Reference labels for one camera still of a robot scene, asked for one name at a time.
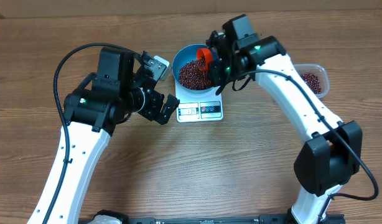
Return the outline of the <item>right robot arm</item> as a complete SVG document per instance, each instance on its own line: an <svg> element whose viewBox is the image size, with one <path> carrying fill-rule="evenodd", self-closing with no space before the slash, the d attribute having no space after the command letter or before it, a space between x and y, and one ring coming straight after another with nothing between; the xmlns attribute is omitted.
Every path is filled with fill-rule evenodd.
<svg viewBox="0 0 382 224"><path fill-rule="evenodd" d="M274 98L300 137L294 172L301 188L283 223L345 223L343 216L326 211L360 169L360 126L331 112L300 77L282 44L273 36L260 38L247 15L214 30L206 45L217 55L207 67L218 91L249 77Z"/></svg>

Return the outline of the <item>red beans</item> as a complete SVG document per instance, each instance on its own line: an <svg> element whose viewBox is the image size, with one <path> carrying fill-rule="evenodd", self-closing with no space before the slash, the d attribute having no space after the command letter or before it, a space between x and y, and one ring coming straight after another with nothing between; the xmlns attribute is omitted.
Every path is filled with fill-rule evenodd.
<svg viewBox="0 0 382 224"><path fill-rule="evenodd" d="M212 87L208 72L201 71L203 62L191 60L179 70L179 83L191 90L206 90Z"/></svg>

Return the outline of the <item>red measuring scoop blue handle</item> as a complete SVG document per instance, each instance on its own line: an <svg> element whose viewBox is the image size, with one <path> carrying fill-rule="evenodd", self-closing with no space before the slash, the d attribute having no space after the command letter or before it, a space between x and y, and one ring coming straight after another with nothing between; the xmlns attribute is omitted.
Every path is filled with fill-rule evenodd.
<svg viewBox="0 0 382 224"><path fill-rule="evenodd" d="M208 48L199 48L196 53L197 61L203 62L200 70L205 72L208 70L209 63L213 61L213 54Z"/></svg>

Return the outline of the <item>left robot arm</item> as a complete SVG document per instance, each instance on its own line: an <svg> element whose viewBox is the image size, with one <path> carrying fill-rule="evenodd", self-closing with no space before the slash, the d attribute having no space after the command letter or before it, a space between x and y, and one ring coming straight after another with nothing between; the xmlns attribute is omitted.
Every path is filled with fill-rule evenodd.
<svg viewBox="0 0 382 224"><path fill-rule="evenodd" d="M154 89L170 73L167 60L108 43L97 45L101 49L97 70L60 101L58 76L64 63L94 46L73 49L55 71L53 91L61 135L29 223L77 223L94 169L115 127L127 122L133 113L164 125L180 103L175 96Z"/></svg>

